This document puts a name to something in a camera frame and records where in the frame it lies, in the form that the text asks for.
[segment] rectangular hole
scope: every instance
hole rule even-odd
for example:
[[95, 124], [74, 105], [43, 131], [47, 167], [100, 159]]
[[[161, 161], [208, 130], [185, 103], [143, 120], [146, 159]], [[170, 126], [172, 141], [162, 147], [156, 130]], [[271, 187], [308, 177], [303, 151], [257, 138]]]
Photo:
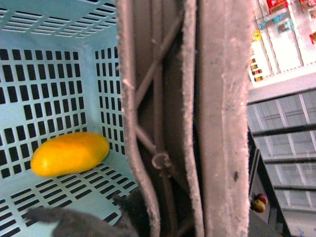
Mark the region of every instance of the rectangular hole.
[[66, 178], [66, 179], [64, 179], [64, 180], [62, 180], [61, 183], [62, 183], [62, 184], [67, 183], [68, 181], [73, 180], [74, 178], [76, 178], [75, 175], [70, 176], [70, 177], [68, 177], [68, 178]]
[[111, 49], [108, 48], [108, 59], [112, 58]]
[[28, 89], [27, 89], [26, 85], [21, 85], [20, 86], [20, 93], [21, 93], [22, 101], [28, 101], [29, 100], [29, 94], [28, 94]]
[[30, 50], [24, 50], [24, 55], [26, 60], [32, 60], [32, 52]]
[[120, 98], [118, 98], [118, 111], [122, 111], [122, 104]]
[[107, 76], [107, 71], [106, 71], [105, 63], [102, 63], [102, 72], [103, 72], [103, 76], [106, 77]]
[[118, 141], [118, 131], [116, 129], [113, 129], [114, 131], [114, 140]]
[[78, 52], [73, 52], [74, 60], [79, 60]]
[[6, 128], [4, 130], [4, 134], [5, 134], [7, 144], [14, 143], [14, 136], [13, 136], [12, 128]]
[[109, 63], [109, 76], [113, 77], [112, 63]]
[[58, 89], [57, 89], [57, 83], [51, 84], [51, 90], [53, 93], [53, 97], [58, 97]]
[[99, 89], [99, 93], [101, 93], [102, 92], [102, 88], [101, 88], [101, 81], [100, 80], [98, 80], [98, 89]]
[[72, 108], [72, 111], [76, 111], [77, 110], [77, 103], [76, 103], [76, 99], [75, 98], [71, 99], [71, 108]]
[[77, 81], [77, 90], [78, 90], [78, 94], [82, 93], [82, 85], [81, 85], [81, 80]]
[[10, 170], [8, 168], [1, 170], [1, 176], [2, 178], [10, 177]]
[[38, 64], [38, 68], [39, 68], [39, 79], [41, 79], [41, 80], [46, 79], [44, 64]]
[[76, 181], [74, 181], [74, 182], [72, 182], [70, 184], [67, 184], [65, 187], [68, 189], [68, 188], [70, 188], [70, 187], [72, 187], [72, 186], [74, 186], [74, 185], [76, 185], [78, 183], [81, 183], [81, 180], [76, 180]]
[[27, 158], [30, 156], [30, 152], [29, 152], [29, 148], [27, 144], [22, 144], [20, 148], [21, 148], [23, 158]]
[[119, 137], [120, 137], [120, 141], [121, 141], [121, 142], [124, 142], [123, 131], [119, 131]]
[[112, 110], [115, 110], [115, 98], [111, 98]]
[[79, 78], [80, 77], [80, 67], [78, 63], [75, 63], [75, 73], [76, 73], [76, 77]]
[[32, 91], [33, 100], [37, 100], [40, 98], [38, 85], [36, 84], [31, 85], [31, 91]]
[[88, 189], [88, 190], [84, 191], [83, 193], [81, 193], [81, 194], [75, 196], [75, 198], [76, 198], [76, 199], [80, 199], [80, 198], [86, 196], [87, 194], [89, 194], [89, 193], [91, 193], [91, 192], [92, 192], [92, 190], [91, 190], [91, 189]]
[[73, 117], [74, 117], [74, 125], [75, 125], [75, 126], [79, 126], [78, 114], [74, 114]]
[[16, 75], [18, 76], [18, 81], [24, 81], [25, 75], [22, 65], [15, 65]]
[[121, 177], [121, 176], [122, 176], [121, 174], [116, 174], [116, 175], [112, 176], [111, 179], [112, 179], [112, 180], [115, 180], [115, 179], [117, 179], [117, 178], [119, 178], [119, 177]]
[[9, 60], [8, 51], [6, 49], [0, 49], [0, 60]]
[[55, 132], [54, 120], [49, 119], [47, 121], [47, 123], [48, 123], [48, 130], [49, 130], [49, 132], [50, 133]]
[[105, 194], [105, 193], [107, 193], [108, 191], [112, 190], [113, 188], [115, 188], [115, 186], [111, 184], [110, 186], [108, 186], [108, 187], [106, 187], [105, 189], [101, 190], [100, 193], [101, 193], [101, 194]]
[[117, 125], [117, 116], [116, 116], [116, 114], [112, 114], [112, 119], [113, 119], [113, 125], [116, 126]]
[[28, 196], [26, 196], [26, 197], [24, 197], [24, 198], [21, 198], [21, 199], [15, 201], [14, 204], [15, 204], [15, 205], [18, 205], [18, 204], [23, 203], [23, 202], [25, 202], [25, 201], [27, 201], [27, 200], [33, 198], [33, 197], [35, 197], [35, 194], [31, 194], [31, 195], [28, 195]]
[[13, 81], [13, 75], [11, 71], [10, 65], [2, 65], [3, 68], [3, 74], [6, 82], [12, 82]]
[[15, 161], [19, 160], [19, 155], [18, 155], [18, 151], [16, 150], [16, 147], [10, 147], [9, 148], [9, 154], [10, 154], [12, 162], [15, 162]]
[[48, 65], [48, 73], [49, 73], [49, 78], [50, 79], [55, 79], [56, 78], [54, 64], [49, 64]]
[[35, 113], [37, 118], [43, 117], [43, 111], [41, 110], [40, 103], [34, 104], [35, 107]]
[[61, 113], [61, 109], [60, 109], [60, 103], [59, 100], [55, 100], [54, 101], [54, 107], [55, 107], [55, 114], [60, 114]]
[[39, 202], [40, 202], [39, 200], [34, 200], [34, 201], [32, 201], [32, 202], [30, 202], [30, 203], [28, 203], [28, 204], [26, 204], [26, 205], [24, 205], [22, 207], [19, 207], [18, 211], [23, 211], [23, 210], [25, 210], [25, 209], [27, 209], [27, 208], [29, 208], [31, 206], [34, 206], [36, 203], [39, 203]]
[[75, 189], [70, 190], [70, 193], [74, 194], [74, 193], [78, 192], [79, 190], [81, 190], [81, 189], [83, 189], [85, 187], [87, 187], [87, 185], [86, 184], [82, 184], [79, 187], [76, 187]]
[[124, 177], [124, 178], [118, 180], [118, 181], [117, 181], [117, 184], [122, 184], [122, 183], [124, 183], [126, 180], [128, 180], [128, 178]]
[[4, 165], [7, 163], [8, 163], [8, 161], [6, 160], [4, 150], [0, 150], [0, 165]]
[[105, 108], [109, 109], [109, 98], [105, 97]]
[[114, 94], [114, 83], [112, 80], [110, 81], [110, 92], [111, 94]]
[[67, 197], [67, 195], [66, 195], [66, 194], [63, 194], [63, 195], [61, 195], [61, 196], [59, 196], [59, 197], [53, 199], [52, 201], [49, 201], [48, 204], [49, 204], [49, 205], [53, 205], [54, 203], [57, 203], [57, 202], [59, 202], [60, 200], [66, 198], [66, 197]]
[[14, 86], [8, 86], [9, 99], [11, 103], [18, 102], [18, 97]]
[[101, 111], [101, 122], [104, 123], [104, 113]]
[[48, 85], [42, 84], [41, 85], [41, 92], [43, 94], [43, 98], [49, 98], [49, 92], [48, 92]]
[[110, 120], [110, 113], [107, 113], [107, 123], [108, 123], [108, 125], [110, 125], [110, 124], [111, 124], [111, 120]]
[[113, 198], [115, 195], [118, 195], [118, 194], [120, 194], [120, 193], [121, 193], [120, 190], [115, 190], [113, 193], [107, 195], [107, 196], [106, 196], [106, 199], [107, 199], [107, 200], [110, 200], [110, 199]]
[[86, 120], [85, 120], [85, 113], [81, 113], [81, 124], [86, 124]]
[[103, 81], [103, 86], [104, 86], [104, 92], [108, 93], [108, 84], [106, 80]]
[[53, 60], [53, 52], [52, 51], [46, 51], [46, 59]]
[[80, 108], [81, 110], [84, 109], [83, 97], [79, 97], [79, 108]]
[[58, 205], [57, 207], [63, 208], [65, 206], [68, 206], [71, 203], [73, 203], [71, 200], [67, 200], [67, 201], [63, 202], [62, 204]]
[[17, 126], [17, 127], [16, 127], [16, 131], [17, 131], [17, 133], [18, 133], [19, 141], [23, 141], [23, 140], [26, 139], [25, 132], [24, 132], [24, 127], [23, 127], [23, 126]]
[[119, 77], [119, 63], [115, 63], [115, 76]]
[[28, 73], [29, 73], [29, 80], [36, 80], [34, 65], [28, 64], [27, 68], [28, 68]]
[[114, 47], [114, 57], [115, 58], [119, 58], [119, 53], [118, 53], [118, 47], [117, 46]]
[[65, 117], [65, 122], [66, 122], [66, 128], [71, 128], [71, 120], [70, 120], [69, 115]]
[[42, 187], [42, 186], [44, 186], [44, 185], [46, 185], [46, 184], [49, 184], [49, 183], [51, 183], [51, 182], [53, 182], [52, 179], [47, 180], [47, 181], [45, 181], [45, 182], [42, 182], [42, 183], [40, 183], [40, 184], [37, 184], [37, 185], [35, 185], [35, 187], [40, 188], [40, 187]]
[[35, 50], [37, 60], [43, 60], [43, 53], [40, 50]]
[[36, 149], [39, 147], [39, 144], [37, 141], [33, 141], [31, 142], [31, 145], [32, 145], [32, 151], [35, 152]]
[[118, 217], [118, 215], [113, 212], [111, 215], [109, 215], [107, 218], [104, 219], [104, 221], [106, 221], [107, 223], [114, 220], [116, 217]]
[[51, 186], [48, 186], [47, 188], [44, 188], [44, 189], [40, 190], [39, 192], [42, 194], [42, 193], [45, 193], [45, 192], [47, 192], [48, 190], [51, 190], [51, 189], [53, 189], [53, 188], [55, 188], [55, 187], [57, 187], [57, 186], [58, 186], [57, 184], [53, 184], [53, 185], [51, 185]]
[[96, 64], [96, 69], [97, 69], [97, 76], [99, 77], [100, 76], [100, 64], [99, 63]]
[[39, 134], [40, 135], [45, 135], [46, 134], [46, 129], [45, 129], [45, 124], [43, 121], [38, 122], [39, 126]]
[[73, 71], [72, 71], [70, 63], [66, 64], [66, 69], [67, 69], [67, 77], [72, 78], [73, 77]]
[[101, 183], [95, 185], [94, 187], [95, 187], [96, 189], [98, 189], [98, 188], [100, 188], [100, 187], [106, 185], [108, 182], [109, 182], [108, 180], [104, 180], [104, 181], [102, 181]]
[[74, 93], [75, 93], [75, 85], [74, 85], [74, 82], [73, 82], [73, 81], [70, 81], [70, 82], [68, 82], [68, 84], [69, 84], [69, 92], [70, 92], [70, 94], [71, 94], [71, 95], [74, 95]]
[[64, 112], [65, 113], [69, 112], [69, 105], [68, 105], [68, 100], [67, 99], [63, 100], [63, 107], [64, 107]]
[[66, 83], [61, 82], [60, 83], [60, 90], [61, 90], [61, 95], [67, 95], [67, 89], [66, 89]]
[[90, 184], [94, 184], [95, 182], [99, 181], [100, 179], [102, 179], [103, 177], [102, 176], [98, 176], [92, 180], [89, 181]]
[[53, 191], [53, 192], [51, 192], [51, 193], [49, 193], [49, 194], [46, 194], [45, 196], [43, 196], [45, 199], [47, 199], [47, 198], [50, 198], [50, 197], [52, 197], [52, 196], [54, 196], [54, 195], [56, 195], [56, 194], [58, 194], [58, 193], [60, 193], [60, 192], [62, 192], [62, 190], [61, 189], [57, 189], [57, 190], [55, 190], [55, 191]]
[[13, 59], [14, 60], [21, 60], [21, 53], [18, 49], [13, 49], [12, 50], [12, 54], [13, 54]]
[[63, 120], [61, 118], [57, 118], [57, 128], [58, 131], [64, 130]]
[[59, 78], [65, 78], [63, 65], [62, 64], [57, 64], [57, 69], [58, 69]]
[[36, 137], [35, 126], [33, 123], [28, 124], [28, 131], [30, 138]]
[[123, 188], [124, 188], [124, 189], [128, 189], [128, 188], [132, 187], [134, 184], [135, 184], [134, 181], [130, 181], [128, 184], [125, 184], [125, 185], [123, 186]]
[[70, 52], [69, 51], [65, 52], [65, 59], [70, 60]]
[[53, 111], [52, 111], [52, 109], [51, 109], [50, 102], [45, 102], [45, 103], [44, 103], [44, 106], [45, 106], [46, 116], [51, 116], [51, 115], [53, 115]]
[[0, 87], [0, 104], [5, 104], [5, 97], [2, 87]]

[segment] plastic basket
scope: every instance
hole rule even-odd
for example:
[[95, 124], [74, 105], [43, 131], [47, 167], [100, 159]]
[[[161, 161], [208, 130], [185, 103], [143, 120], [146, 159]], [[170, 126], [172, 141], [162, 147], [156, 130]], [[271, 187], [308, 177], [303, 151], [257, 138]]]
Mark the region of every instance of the plastic basket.
[[[30, 207], [120, 217], [112, 197], [137, 184], [125, 158], [116, 8], [112, 0], [0, 1], [0, 237], [48, 237]], [[92, 170], [40, 178], [30, 159], [46, 140], [91, 131], [110, 142]]]

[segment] red apple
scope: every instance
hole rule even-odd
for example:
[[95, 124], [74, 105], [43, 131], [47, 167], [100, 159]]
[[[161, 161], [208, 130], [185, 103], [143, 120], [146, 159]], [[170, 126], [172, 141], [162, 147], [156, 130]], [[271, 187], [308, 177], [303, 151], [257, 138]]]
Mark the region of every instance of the red apple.
[[252, 203], [252, 208], [256, 212], [262, 213], [266, 210], [266, 205], [261, 200], [257, 199]]
[[264, 194], [258, 194], [255, 199], [259, 199], [261, 202], [263, 202], [265, 205], [268, 203], [268, 197]]

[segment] basket floor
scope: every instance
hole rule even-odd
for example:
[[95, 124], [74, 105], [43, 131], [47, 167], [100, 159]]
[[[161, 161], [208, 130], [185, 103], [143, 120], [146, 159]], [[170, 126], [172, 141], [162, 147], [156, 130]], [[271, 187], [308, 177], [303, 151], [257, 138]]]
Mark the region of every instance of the basket floor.
[[31, 170], [1, 183], [0, 237], [50, 237], [56, 224], [26, 222], [31, 207], [66, 207], [93, 214], [111, 225], [120, 217], [114, 195], [127, 196], [137, 187], [126, 158], [110, 152], [89, 171], [41, 178]]

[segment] yellow mango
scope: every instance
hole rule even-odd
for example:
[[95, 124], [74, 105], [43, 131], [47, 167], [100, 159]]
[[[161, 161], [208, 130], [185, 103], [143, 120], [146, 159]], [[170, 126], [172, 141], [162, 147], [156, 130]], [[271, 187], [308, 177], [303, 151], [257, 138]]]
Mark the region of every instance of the yellow mango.
[[42, 177], [89, 170], [109, 153], [109, 143], [101, 135], [76, 132], [43, 143], [33, 154], [31, 169]]

